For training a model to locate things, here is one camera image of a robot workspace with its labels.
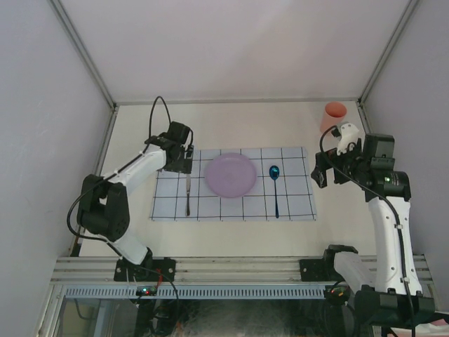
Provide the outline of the silver table knife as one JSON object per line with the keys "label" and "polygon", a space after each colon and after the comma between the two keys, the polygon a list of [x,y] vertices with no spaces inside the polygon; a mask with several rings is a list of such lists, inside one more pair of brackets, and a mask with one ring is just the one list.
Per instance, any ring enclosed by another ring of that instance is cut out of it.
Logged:
{"label": "silver table knife", "polygon": [[191,175],[186,175],[186,208],[185,208],[185,215],[186,217],[190,216],[190,192],[191,192]]}

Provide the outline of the blue checkered cloth placemat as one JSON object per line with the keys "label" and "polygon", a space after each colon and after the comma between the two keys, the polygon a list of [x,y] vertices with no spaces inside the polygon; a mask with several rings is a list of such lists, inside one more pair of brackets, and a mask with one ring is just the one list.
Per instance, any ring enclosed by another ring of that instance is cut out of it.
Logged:
{"label": "blue checkered cloth placemat", "polygon": [[197,150],[190,175],[156,176],[153,221],[314,221],[303,147]]}

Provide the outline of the blue metallic spoon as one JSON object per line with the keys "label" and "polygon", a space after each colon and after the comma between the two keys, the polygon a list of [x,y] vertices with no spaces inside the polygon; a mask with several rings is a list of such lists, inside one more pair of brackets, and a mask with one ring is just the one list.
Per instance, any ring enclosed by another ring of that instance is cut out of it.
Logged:
{"label": "blue metallic spoon", "polygon": [[280,176],[280,170],[279,167],[276,165],[273,165],[269,168],[269,177],[274,182],[274,204],[275,204],[275,217],[279,218],[279,203],[278,203],[278,197],[277,197],[277,186],[276,181]]}

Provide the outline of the purple plastic plate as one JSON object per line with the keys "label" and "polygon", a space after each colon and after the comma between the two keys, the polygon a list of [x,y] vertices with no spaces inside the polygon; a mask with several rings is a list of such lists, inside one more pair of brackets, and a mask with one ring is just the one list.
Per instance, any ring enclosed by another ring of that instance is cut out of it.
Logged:
{"label": "purple plastic plate", "polygon": [[209,189],[228,199],[248,194],[257,180],[255,165],[247,156],[237,153],[221,154],[206,165],[205,180]]}

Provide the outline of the pink plastic cup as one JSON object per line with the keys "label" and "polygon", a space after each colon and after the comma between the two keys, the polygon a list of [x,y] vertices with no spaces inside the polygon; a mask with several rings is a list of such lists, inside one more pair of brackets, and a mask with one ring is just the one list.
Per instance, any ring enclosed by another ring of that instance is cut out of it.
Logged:
{"label": "pink plastic cup", "polygon": [[320,132],[325,132],[331,126],[339,124],[344,120],[347,108],[340,102],[330,102],[325,106],[320,125]]}

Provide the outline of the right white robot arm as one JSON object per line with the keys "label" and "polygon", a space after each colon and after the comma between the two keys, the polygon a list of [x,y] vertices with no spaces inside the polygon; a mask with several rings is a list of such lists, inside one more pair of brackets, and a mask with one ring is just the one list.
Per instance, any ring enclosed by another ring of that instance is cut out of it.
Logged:
{"label": "right white robot arm", "polygon": [[394,168],[394,137],[369,133],[360,139],[347,127],[328,129],[338,139],[337,147],[316,154],[312,179],[320,188],[334,182],[354,183],[365,193],[373,219],[377,272],[372,275],[356,249],[332,248],[333,256],[322,262],[323,274],[341,277],[354,292],[354,310],[359,323],[414,331],[435,310],[434,300],[423,294],[417,276],[410,238],[410,180]]}

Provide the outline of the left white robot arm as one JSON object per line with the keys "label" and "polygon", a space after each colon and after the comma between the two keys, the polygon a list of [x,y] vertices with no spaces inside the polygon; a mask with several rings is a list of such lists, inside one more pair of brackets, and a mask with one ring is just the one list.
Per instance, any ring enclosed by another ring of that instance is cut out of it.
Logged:
{"label": "left white robot arm", "polygon": [[150,175],[159,170],[189,175],[193,162],[193,130],[172,121],[168,130],[150,136],[139,154],[108,176],[84,178],[78,206],[77,224],[93,234],[92,240],[110,246],[127,260],[129,272],[137,280],[149,279],[154,271],[153,253],[130,228],[128,197]]}

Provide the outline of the grey bin with cloths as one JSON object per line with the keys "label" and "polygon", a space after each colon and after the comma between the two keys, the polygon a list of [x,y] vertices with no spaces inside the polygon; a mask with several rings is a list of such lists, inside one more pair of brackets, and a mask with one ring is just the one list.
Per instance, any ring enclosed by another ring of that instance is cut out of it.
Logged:
{"label": "grey bin with cloths", "polygon": [[[373,326],[369,330],[370,336],[412,336],[410,329],[387,328]],[[425,323],[415,327],[415,336],[448,336],[448,313],[435,312]]]}

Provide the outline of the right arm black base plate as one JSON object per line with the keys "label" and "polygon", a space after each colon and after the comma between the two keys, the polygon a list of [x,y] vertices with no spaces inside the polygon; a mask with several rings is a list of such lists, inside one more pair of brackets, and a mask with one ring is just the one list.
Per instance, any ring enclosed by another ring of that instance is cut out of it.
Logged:
{"label": "right arm black base plate", "polygon": [[303,282],[330,282],[330,274],[323,258],[306,258],[299,260],[300,276]]}

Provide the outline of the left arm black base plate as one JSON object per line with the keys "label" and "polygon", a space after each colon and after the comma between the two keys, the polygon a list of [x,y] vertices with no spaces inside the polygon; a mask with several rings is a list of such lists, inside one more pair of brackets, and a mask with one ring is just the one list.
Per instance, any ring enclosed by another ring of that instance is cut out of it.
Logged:
{"label": "left arm black base plate", "polygon": [[172,258],[157,258],[151,266],[134,265],[126,259],[116,262],[115,282],[173,282],[175,279],[176,261]]}

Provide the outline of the aluminium front frame rail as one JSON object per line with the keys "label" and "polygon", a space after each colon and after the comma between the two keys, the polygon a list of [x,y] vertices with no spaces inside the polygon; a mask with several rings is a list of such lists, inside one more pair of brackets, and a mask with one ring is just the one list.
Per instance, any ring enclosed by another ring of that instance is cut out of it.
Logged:
{"label": "aluminium front frame rail", "polygon": [[[52,283],[106,284],[116,272],[115,257],[59,258],[51,276]],[[176,258],[173,274],[176,284],[251,283],[295,284],[302,281],[300,258],[295,257],[221,257]]]}

